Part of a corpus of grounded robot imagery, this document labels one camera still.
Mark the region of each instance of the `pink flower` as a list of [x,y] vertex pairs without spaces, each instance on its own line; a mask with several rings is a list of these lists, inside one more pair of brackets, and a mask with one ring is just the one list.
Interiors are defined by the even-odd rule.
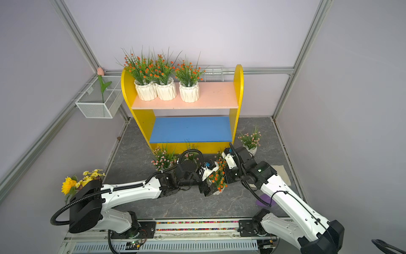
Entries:
[[100,76],[104,76],[104,71],[103,71],[103,69],[101,67],[99,67],[97,69],[97,74],[100,75]]

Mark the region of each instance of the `robotic arm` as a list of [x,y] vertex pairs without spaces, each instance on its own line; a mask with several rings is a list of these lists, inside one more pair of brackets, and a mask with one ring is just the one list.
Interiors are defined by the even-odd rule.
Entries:
[[[68,205],[51,218],[53,225],[69,224],[70,233],[86,230],[113,230],[117,233],[137,234],[140,224],[135,213],[120,212],[113,207],[141,199],[162,198],[176,194],[182,187],[198,185],[200,193],[209,196],[217,189],[209,186],[205,179],[218,169],[217,163],[196,165],[183,160],[187,150],[179,158],[178,165],[151,175],[145,181],[119,185],[89,182],[80,190]],[[294,221],[279,219],[266,209],[259,211],[252,219],[250,232],[258,236],[267,233],[277,235],[301,250],[302,253],[333,254],[342,246],[344,228],[338,221],[329,221],[300,199],[282,180],[277,172],[266,162],[256,163],[243,147],[234,149],[232,144],[223,152],[229,166],[225,170],[226,182],[240,181],[258,200],[270,206],[256,195],[252,187],[261,189],[271,197]],[[70,208],[69,221],[56,221],[56,218]]]

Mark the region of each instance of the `blue shelf board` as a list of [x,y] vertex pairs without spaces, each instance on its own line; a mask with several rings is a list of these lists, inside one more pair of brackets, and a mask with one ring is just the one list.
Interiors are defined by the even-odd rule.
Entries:
[[150,143],[231,142],[229,117],[157,117]]

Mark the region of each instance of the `green leaf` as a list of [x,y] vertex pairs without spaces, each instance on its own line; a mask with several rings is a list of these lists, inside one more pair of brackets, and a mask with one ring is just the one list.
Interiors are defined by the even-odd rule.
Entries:
[[100,85],[101,92],[104,93],[104,90],[105,90],[110,84],[111,84],[111,81],[109,81],[109,82],[107,82],[107,83],[104,83],[104,84],[101,84],[101,85]]
[[75,195],[76,193],[77,193],[78,191],[76,190],[76,187],[75,186],[72,186],[71,187],[71,189],[70,189],[70,191],[69,191],[69,195]]

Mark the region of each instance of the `wire rack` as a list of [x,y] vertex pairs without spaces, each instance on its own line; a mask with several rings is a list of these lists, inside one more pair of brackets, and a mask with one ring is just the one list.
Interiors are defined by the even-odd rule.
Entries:
[[103,93],[104,103],[97,77],[76,101],[76,106],[86,118],[113,118],[124,100],[120,76],[102,76],[102,79],[104,83],[111,81]]

